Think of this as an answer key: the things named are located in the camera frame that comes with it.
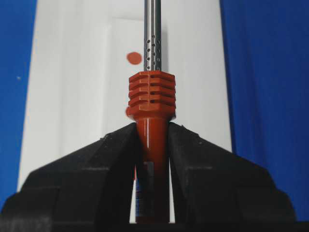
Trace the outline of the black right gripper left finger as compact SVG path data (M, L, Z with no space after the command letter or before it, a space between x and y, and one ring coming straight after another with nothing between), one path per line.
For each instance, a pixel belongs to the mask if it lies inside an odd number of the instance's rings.
M128 224L135 124L30 173L0 214L3 232L107 232Z

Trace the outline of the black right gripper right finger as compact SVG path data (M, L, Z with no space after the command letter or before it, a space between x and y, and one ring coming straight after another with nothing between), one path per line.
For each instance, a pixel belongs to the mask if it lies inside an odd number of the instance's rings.
M293 232L295 211L269 172L169 124L176 222L188 231Z

